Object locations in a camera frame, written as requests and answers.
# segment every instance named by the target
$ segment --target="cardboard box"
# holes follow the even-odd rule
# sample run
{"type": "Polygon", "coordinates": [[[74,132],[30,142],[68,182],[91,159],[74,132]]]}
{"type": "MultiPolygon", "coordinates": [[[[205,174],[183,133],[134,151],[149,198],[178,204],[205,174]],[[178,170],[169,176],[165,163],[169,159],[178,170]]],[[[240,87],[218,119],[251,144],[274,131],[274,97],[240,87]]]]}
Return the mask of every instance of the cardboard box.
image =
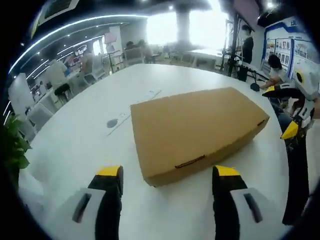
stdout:
{"type": "Polygon", "coordinates": [[[131,117],[142,176],[155,187],[220,162],[251,141],[269,119],[232,87],[134,104],[131,117]]]}

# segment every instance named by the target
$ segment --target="black stool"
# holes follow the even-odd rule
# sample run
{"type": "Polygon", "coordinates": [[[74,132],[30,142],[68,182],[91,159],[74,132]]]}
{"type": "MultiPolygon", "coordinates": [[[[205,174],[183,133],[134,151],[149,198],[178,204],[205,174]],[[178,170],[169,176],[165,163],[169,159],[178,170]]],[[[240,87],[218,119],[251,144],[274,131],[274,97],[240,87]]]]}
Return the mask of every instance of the black stool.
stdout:
{"type": "Polygon", "coordinates": [[[73,95],[71,89],[70,89],[70,86],[68,83],[65,83],[65,84],[62,84],[61,86],[59,86],[55,91],[54,91],[54,95],[56,95],[60,102],[62,104],[65,104],[68,102],[68,98],[67,98],[67,95],[66,95],[66,92],[70,92],[71,95],[73,95]]]}

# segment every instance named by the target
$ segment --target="brown cardboard box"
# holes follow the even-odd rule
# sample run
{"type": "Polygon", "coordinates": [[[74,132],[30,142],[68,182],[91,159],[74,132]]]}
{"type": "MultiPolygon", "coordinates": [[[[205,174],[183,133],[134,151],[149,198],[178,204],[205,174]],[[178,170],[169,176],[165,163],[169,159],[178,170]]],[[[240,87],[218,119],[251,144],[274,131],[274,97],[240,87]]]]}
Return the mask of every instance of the brown cardboard box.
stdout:
{"type": "Polygon", "coordinates": [[[218,163],[251,141],[269,119],[232,87],[134,104],[131,117],[142,176],[155,187],[218,163]]]}

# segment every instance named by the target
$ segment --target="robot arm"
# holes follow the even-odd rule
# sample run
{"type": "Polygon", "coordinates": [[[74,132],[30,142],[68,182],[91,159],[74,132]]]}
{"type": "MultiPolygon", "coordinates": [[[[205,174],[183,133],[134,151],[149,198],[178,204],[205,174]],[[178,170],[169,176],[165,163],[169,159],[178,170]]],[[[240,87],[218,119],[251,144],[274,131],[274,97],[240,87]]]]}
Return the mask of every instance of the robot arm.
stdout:
{"type": "Polygon", "coordinates": [[[281,136],[281,139],[303,137],[312,126],[315,111],[315,100],[319,96],[319,76],[311,71],[298,68],[293,70],[293,82],[269,87],[264,94],[268,98],[291,97],[303,101],[303,107],[293,116],[292,122],[281,136]]]}

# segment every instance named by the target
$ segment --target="potted plant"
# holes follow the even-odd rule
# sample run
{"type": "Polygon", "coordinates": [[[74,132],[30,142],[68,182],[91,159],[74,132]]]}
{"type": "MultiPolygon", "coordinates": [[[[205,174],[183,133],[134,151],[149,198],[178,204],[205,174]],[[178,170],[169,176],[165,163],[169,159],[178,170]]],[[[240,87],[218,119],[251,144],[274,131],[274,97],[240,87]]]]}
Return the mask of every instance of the potted plant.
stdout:
{"type": "Polygon", "coordinates": [[[19,187],[20,169],[24,169],[29,165],[25,152],[31,149],[29,143],[19,133],[21,124],[22,122],[16,116],[10,115],[5,125],[1,125],[4,165],[17,189],[19,187]]]}

